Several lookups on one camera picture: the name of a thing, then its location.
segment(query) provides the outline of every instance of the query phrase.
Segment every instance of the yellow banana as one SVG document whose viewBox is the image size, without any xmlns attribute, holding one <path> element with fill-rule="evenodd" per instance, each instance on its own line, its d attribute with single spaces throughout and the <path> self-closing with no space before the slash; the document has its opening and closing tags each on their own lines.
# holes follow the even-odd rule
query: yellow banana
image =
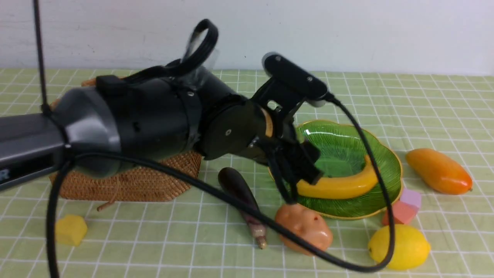
<svg viewBox="0 0 494 278">
<path fill-rule="evenodd" d="M 363 170 L 353 176 L 321 178 L 316 185 L 304 180 L 297 183 L 298 194 L 311 198 L 350 199 L 369 192 L 377 184 L 377 176 L 368 155 Z"/>
</svg>

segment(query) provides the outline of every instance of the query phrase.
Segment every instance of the yellow block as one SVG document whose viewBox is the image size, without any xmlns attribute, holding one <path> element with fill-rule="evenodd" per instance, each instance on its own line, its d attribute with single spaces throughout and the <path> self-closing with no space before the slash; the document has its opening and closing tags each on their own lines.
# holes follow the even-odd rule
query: yellow block
<svg viewBox="0 0 494 278">
<path fill-rule="evenodd" d="M 79 246 L 86 233 L 86 222 L 79 215 L 68 214 L 55 224 L 55 240 L 58 243 Z"/>
</svg>

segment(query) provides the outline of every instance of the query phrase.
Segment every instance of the leaf-shaped plate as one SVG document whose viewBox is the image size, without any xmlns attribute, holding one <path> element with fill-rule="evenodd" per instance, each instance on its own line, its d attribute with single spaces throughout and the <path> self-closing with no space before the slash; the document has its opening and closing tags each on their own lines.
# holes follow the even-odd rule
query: leaf-shaped plate
<svg viewBox="0 0 494 278">
<path fill-rule="evenodd" d="M 328 177 L 347 177 L 359 173 L 367 154 L 355 127 L 340 125 L 328 120 L 314 120 L 297 128 L 321 151 L 316 167 Z M 373 134 L 364 130 L 371 150 L 380 169 L 391 201 L 401 195 L 403 167 L 398 156 L 383 145 Z M 373 216 L 386 210 L 382 190 L 377 183 L 369 192 L 351 199 L 319 199 L 299 196 L 298 203 L 329 218 L 356 220 Z"/>
</svg>

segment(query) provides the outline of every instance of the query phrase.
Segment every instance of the pink block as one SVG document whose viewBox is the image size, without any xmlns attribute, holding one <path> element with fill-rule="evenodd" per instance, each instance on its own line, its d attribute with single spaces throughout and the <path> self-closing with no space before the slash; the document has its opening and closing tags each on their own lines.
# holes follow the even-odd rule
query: pink block
<svg viewBox="0 0 494 278">
<path fill-rule="evenodd" d="M 406 188 L 403 189 L 400 201 L 414 208 L 416 212 L 422 206 L 422 196 L 420 193 Z"/>
<path fill-rule="evenodd" d="M 415 208 L 403 203 L 402 201 L 397 201 L 393 204 L 393 216 L 395 224 L 405 224 L 408 225 L 412 222 L 413 218 L 417 215 Z M 388 212 L 386 211 L 382 218 L 382 224 L 384 226 L 389 225 Z"/>
</svg>

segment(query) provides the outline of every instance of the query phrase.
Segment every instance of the wicker basket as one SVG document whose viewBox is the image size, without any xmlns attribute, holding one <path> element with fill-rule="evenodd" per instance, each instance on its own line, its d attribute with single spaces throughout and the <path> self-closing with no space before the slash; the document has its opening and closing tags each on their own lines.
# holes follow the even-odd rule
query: wicker basket
<svg viewBox="0 0 494 278">
<path fill-rule="evenodd" d="M 82 86 L 93 86 L 95 79 L 84 81 Z M 160 161 L 197 178 L 202 156 L 190 151 Z M 56 173 L 49 176 L 53 183 Z M 137 167 L 106 179 L 92 179 L 80 172 L 71 171 L 60 189 L 60 196 L 71 200 L 107 201 L 98 211 L 115 201 L 166 202 L 190 189 L 190 185 L 169 175 L 148 168 Z"/>
</svg>

